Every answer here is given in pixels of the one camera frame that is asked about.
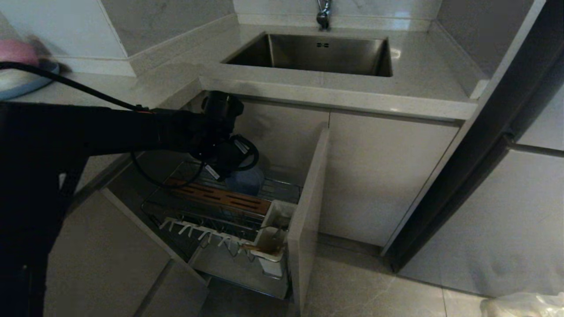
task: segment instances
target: refrigerator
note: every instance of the refrigerator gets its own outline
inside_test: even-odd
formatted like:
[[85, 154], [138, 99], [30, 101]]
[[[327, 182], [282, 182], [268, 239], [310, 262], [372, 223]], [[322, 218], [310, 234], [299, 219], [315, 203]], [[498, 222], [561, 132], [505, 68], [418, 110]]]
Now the refrigerator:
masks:
[[491, 297], [564, 291], [563, 12], [547, 1], [393, 242], [400, 276]]

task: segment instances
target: wooden cutting board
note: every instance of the wooden cutting board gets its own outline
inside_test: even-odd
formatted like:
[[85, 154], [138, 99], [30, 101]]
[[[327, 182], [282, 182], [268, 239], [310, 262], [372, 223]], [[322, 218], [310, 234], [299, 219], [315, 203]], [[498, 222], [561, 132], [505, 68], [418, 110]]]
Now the wooden cutting board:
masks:
[[[180, 185], [185, 181], [178, 178], [169, 178], [165, 184]], [[266, 215], [270, 208], [270, 201], [247, 196], [240, 193], [220, 190], [214, 187], [204, 186], [200, 184], [190, 184], [182, 188], [172, 190], [178, 196], [183, 196], [187, 200], [198, 202], [207, 202], [213, 205], [224, 205], [247, 212]]]

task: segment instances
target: plastic bag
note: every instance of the plastic bag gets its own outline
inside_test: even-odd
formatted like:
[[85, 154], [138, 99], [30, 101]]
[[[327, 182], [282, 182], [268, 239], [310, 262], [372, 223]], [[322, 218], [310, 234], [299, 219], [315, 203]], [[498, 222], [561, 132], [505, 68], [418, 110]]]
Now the plastic bag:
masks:
[[484, 300], [480, 309], [482, 317], [564, 317], [564, 292], [558, 296], [515, 293]]

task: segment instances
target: white cabinet door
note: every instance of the white cabinet door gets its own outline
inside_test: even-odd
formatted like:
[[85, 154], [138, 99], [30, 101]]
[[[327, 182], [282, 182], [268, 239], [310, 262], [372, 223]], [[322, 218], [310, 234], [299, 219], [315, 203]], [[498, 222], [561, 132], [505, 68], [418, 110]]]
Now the white cabinet door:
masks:
[[206, 281], [139, 219], [109, 188], [100, 191], [108, 201], [172, 258], [153, 284], [136, 316], [197, 317], [208, 296]]
[[324, 129], [315, 148], [302, 196], [292, 216], [288, 232], [288, 262], [292, 274], [294, 304], [298, 313], [303, 311], [315, 259], [328, 151], [329, 130]]
[[329, 111], [242, 100], [235, 133], [251, 140], [261, 154], [266, 177], [303, 186], [318, 136], [329, 126]]
[[49, 255], [45, 316], [133, 316], [169, 259], [95, 192], [66, 218]]
[[332, 112], [320, 231], [384, 246], [458, 129]]

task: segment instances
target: stainless steel sink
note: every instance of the stainless steel sink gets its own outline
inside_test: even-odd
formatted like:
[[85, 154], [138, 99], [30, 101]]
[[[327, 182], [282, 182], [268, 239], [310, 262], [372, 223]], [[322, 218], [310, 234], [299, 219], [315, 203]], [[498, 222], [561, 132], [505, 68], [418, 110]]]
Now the stainless steel sink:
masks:
[[247, 65], [391, 77], [386, 39], [264, 34], [224, 61]]

